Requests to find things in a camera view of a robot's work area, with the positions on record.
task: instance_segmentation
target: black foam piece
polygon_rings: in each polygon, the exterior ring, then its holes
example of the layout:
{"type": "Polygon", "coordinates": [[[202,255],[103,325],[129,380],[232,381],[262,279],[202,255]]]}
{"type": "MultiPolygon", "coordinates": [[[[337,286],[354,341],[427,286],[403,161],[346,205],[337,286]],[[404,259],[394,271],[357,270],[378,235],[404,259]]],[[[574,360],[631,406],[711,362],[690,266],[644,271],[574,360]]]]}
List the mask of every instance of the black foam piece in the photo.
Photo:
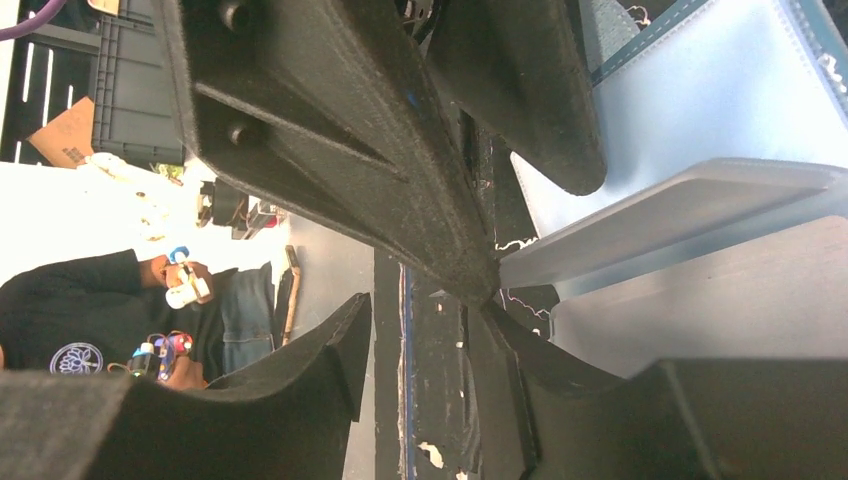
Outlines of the black foam piece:
{"type": "Polygon", "coordinates": [[[630,380],[521,327],[469,318],[483,475],[841,478],[846,361],[663,360],[630,380]]]}
{"type": "Polygon", "coordinates": [[[156,0],[188,148],[239,190],[471,304],[498,285],[469,174],[389,1],[156,0]]]}
{"type": "Polygon", "coordinates": [[[603,184],[579,0],[447,2],[427,63],[440,90],[564,190],[603,184]]]}
{"type": "Polygon", "coordinates": [[[0,478],[341,478],[370,337],[370,297],[358,294],[202,391],[127,376],[4,373],[0,478]]]}

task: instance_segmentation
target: colorful toy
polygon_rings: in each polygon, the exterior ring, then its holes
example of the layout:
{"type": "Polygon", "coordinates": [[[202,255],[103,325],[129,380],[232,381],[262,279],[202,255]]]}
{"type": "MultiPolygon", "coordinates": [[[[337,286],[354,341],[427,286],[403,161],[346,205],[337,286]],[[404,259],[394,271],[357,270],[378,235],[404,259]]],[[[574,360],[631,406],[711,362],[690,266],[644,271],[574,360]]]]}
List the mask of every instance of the colorful toy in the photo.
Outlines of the colorful toy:
{"type": "Polygon", "coordinates": [[[165,292],[165,300],[171,308],[178,310],[201,298],[208,297],[212,293],[206,281],[198,278],[194,273],[194,269],[189,265],[188,248],[175,248],[168,255],[168,260],[172,264],[180,266],[179,277],[182,281],[180,286],[170,288],[165,292]]]}

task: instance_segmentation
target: gray plastic crate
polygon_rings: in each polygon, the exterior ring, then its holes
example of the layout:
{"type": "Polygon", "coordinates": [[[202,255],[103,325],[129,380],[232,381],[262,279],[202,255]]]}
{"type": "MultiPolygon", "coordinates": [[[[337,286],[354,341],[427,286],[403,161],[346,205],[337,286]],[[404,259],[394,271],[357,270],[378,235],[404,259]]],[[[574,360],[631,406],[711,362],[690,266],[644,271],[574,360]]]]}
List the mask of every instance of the gray plastic crate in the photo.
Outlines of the gray plastic crate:
{"type": "Polygon", "coordinates": [[[171,89],[153,27],[104,16],[92,148],[137,165],[182,165],[171,89]]]}

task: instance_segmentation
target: white debris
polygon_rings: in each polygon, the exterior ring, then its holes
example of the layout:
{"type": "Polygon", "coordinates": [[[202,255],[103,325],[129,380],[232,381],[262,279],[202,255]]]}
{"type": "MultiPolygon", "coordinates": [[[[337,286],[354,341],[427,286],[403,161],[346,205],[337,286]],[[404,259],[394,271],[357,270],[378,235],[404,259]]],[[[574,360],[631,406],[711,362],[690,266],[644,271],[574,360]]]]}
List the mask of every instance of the white debris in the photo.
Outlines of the white debris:
{"type": "Polygon", "coordinates": [[[445,466],[445,462],[442,460],[442,454],[435,445],[430,445],[427,442],[421,442],[418,444],[418,448],[428,453],[430,463],[432,463],[434,467],[443,468],[445,466]]]}

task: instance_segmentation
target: cardboard box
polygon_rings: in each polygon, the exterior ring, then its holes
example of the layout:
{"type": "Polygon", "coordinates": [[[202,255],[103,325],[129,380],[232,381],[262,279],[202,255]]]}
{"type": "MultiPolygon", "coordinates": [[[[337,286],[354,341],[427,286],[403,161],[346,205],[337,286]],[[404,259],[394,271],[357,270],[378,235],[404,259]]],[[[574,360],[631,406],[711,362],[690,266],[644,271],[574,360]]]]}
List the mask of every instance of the cardboard box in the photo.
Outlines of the cardboard box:
{"type": "Polygon", "coordinates": [[[47,126],[32,134],[29,143],[55,167],[77,168],[91,156],[91,132],[94,126],[94,102],[86,97],[47,126]]]}
{"type": "Polygon", "coordinates": [[[88,5],[95,10],[100,10],[103,13],[117,15],[121,6],[121,0],[88,0],[88,5]]]}

